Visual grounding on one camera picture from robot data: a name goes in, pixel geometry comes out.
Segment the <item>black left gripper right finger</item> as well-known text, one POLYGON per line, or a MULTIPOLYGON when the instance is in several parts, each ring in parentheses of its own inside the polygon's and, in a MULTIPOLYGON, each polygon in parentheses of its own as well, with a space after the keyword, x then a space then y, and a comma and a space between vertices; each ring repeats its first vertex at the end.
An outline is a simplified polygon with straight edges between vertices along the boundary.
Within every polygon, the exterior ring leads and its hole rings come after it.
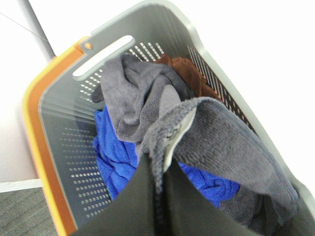
POLYGON ((169 236, 256 236, 206 200, 173 161, 164 174, 169 236))

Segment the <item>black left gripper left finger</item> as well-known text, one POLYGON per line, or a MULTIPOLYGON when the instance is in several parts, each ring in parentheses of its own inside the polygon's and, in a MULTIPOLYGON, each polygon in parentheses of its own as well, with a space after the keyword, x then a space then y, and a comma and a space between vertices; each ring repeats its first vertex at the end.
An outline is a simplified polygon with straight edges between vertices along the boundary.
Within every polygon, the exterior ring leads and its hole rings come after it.
POLYGON ((102 213, 74 236, 154 236, 154 180, 149 157, 142 157, 130 182, 102 213))

